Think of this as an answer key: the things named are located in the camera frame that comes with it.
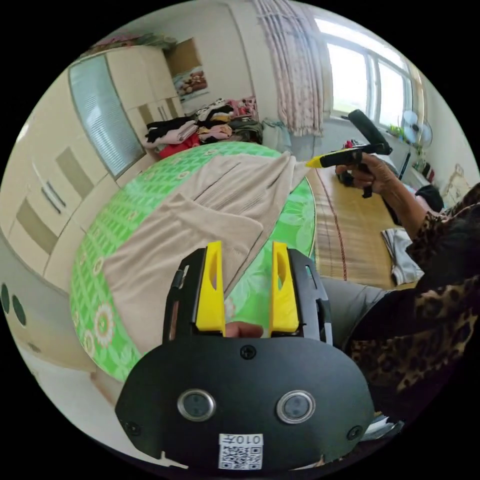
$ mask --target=qr code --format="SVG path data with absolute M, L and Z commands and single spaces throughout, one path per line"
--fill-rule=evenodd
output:
M 225 470 L 260 470 L 262 457 L 262 446 L 221 445 L 218 467 Z

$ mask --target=cabinet handle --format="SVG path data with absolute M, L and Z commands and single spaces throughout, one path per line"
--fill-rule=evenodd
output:
M 165 118 L 165 116 L 164 116 L 164 114 L 163 114 L 163 112 L 162 112 L 162 109 L 158 106 L 158 107 L 157 107 L 157 110 L 158 110 L 158 113 L 159 113 L 160 116 L 161 116 L 162 121 L 165 122 L 167 119 Z
M 56 212 L 60 215 L 62 212 L 60 209 L 55 205 L 54 201 L 50 198 L 50 195 L 45 191 L 45 189 L 42 187 L 41 192 L 43 193 L 43 196 L 49 201 L 50 205 L 56 210 Z
M 60 195 L 55 191 L 55 189 L 52 187 L 52 184 L 47 181 L 46 186 L 50 189 L 50 191 L 53 193 L 54 197 L 64 206 L 66 207 L 67 204 L 60 198 Z

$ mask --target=red clothing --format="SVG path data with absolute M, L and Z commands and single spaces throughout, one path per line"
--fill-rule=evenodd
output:
M 161 152 L 158 153 L 158 156 L 163 160 L 179 152 L 183 152 L 184 150 L 198 147 L 199 145 L 199 136 L 194 133 L 193 135 L 189 136 L 183 143 L 180 143 L 178 145 L 167 145 Z

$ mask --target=hand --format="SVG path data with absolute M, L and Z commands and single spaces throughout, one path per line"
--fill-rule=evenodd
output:
M 225 336 L 229 338 L 259 339 L 264 333 L 260 325 L 246 321 L 233 321 L 225 326 Z
M 371 187 L 376 194 L 382 195 L 391 190 L 392 186 L 398 181 L 395 174 L 385 163 L 374 155 L 362 153 L 361 162 L 365 164 L 370 173 L 359 170 L 358 165 L 339 165 L 335 169 L 337 175 L 351 170 L 353 176 L 353 185 L 358 189 Z

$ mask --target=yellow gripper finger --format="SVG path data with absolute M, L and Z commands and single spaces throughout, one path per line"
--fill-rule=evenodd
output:
M 200 285 L 195 325 L 200 332 L 221 332 L 225 337 L 221 241 L 211 242 L 206 248 Z
M 295 288 L 287 245 L 273 242 L 269 336 L 293 334 L 299 328 Z

